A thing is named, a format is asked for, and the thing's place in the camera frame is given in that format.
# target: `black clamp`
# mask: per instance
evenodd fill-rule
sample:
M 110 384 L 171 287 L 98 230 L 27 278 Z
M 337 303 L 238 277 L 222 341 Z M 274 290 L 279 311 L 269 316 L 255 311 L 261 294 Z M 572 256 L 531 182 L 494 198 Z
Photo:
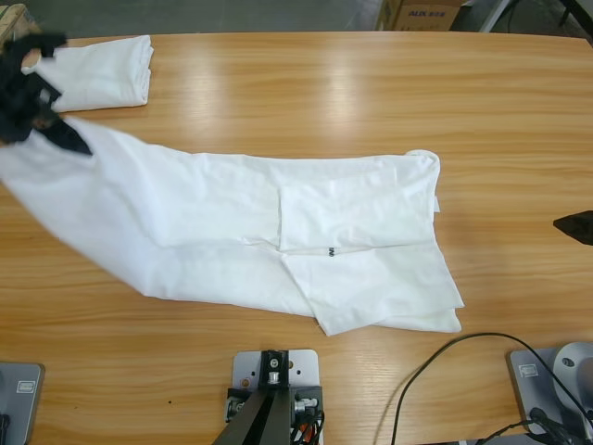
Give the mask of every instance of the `black clamp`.
M 39 74 L 21 71 L 23 59 L 33 49 L 40 49 L 42 57 L 52 57 L 65 43 L 64 34 L 49 33 L 5 42 L 0 54 L 0 140 L 21 142 L 35 130 L 61 148 L 92 155 L 78 133 L 52 110 L 61 93 Z

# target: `wooden table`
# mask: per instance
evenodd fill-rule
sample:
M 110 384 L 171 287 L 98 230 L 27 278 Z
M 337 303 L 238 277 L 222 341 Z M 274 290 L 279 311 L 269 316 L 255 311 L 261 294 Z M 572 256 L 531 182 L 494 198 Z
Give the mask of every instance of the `wooden table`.
M 433 150 L 435 229 L 467 305 L 463 332 L 536 347 L 593 340 L 593 248 L 552 226 L 593 202 L 585 41 L 326 32 L 153 43 L 147 106 L 76 114 L 191 152 Z M 233 356 L 270 348 L 319 352 L 328 445 L 386 444 L 392 391 L 452 337 L 381 327 L 326 337 L 309 318 L 145 298 L 0 189 L 0 358 L 47 370 L 33 445 L 208 444 L 223 428 Z M 513 349 L 478 338 L 439 358 L 408 395 L 398 443 L 482 437 L 518 420 Z

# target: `black object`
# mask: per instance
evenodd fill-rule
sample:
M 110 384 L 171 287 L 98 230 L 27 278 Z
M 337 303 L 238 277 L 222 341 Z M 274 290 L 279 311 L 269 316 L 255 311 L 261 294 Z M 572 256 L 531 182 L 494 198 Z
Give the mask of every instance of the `black object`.
M 317 445 L 323 428 L 322 388 L 291 388 L 287 350 L 261 352 L 258 389 L 230 388 L 233 417 L 212 445 Z M 318 401 L 297 413 L 295 401 Z
M 554 221 L 554 227 L 583 244 L 593 246 L 593 210 L 560 218 Z
M 4 445 L 6 443 L 6 432 L 8 431 L 8 426 L 10 425 L 10 417 L 6 414 L 0 413 L 0 445 Z
M 66 43 L 64 34 L 29 34 L 4 44 L 0 54 L 0 139 L 20 142 L 32 130 L 66 150 L 92 155 L 90 148 L 51 109 L 61 93 L 39 74 L 23 74 L 23 59 L 35 48 L 42 57 L 52 57 L 54 50 Z

